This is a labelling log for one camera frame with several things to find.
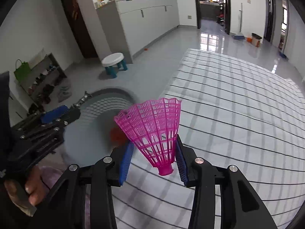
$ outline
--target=orange object on floor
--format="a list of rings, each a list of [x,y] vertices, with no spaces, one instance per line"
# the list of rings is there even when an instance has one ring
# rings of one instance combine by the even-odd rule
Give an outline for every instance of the orange object on floor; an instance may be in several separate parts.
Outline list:
[[[112,143],[119,146],[125,145],[128,141],[127,136],[119,127],[114,127],[110,130],[110,139]]]

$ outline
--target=green bag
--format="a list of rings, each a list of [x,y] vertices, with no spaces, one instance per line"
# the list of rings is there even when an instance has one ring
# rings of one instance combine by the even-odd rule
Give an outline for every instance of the green bag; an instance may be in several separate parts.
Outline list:
[[[20,67],[17,68],[17,61],[21,62]],[[30,66],[28,62],[22,62],[20,59],[17,59],[14,71],[15,77],[18,80],[18,82],[21,82],[26,76],[31,72]]]

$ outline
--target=laundry basket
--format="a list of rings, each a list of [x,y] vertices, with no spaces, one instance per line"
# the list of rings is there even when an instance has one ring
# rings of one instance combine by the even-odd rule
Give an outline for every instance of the laundry basket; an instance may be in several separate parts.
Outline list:
[[[135,104],[114,118],[161,176],[173,172],[180,112],[181,101],[161,98]]]
[[[91,95],[80,107],[80,118],[65,129],[66,164],[77,163],[83,167],[109,156],[114,147],[112,129],[118,128],[113,117],[136,103],[134,94],[117,88],[102,89]]]

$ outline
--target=stool seat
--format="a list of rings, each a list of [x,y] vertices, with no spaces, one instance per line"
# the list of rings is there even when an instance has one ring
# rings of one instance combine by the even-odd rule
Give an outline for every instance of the stool seat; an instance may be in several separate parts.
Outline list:
[[[109,67],[115,64],[118,64],[124,59],[123,53],[117,52],[113,53],[102,60],[102,65],[104,67]]]

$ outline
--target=pink shuttlecock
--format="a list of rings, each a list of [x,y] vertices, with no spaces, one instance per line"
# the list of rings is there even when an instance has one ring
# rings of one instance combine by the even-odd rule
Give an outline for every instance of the pink shuttlecock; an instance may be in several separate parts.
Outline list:
[[[173,172],[181,112],[176,98],[149,100],[122,110],[114,117],[126,136],[138,147],[159,175]]]

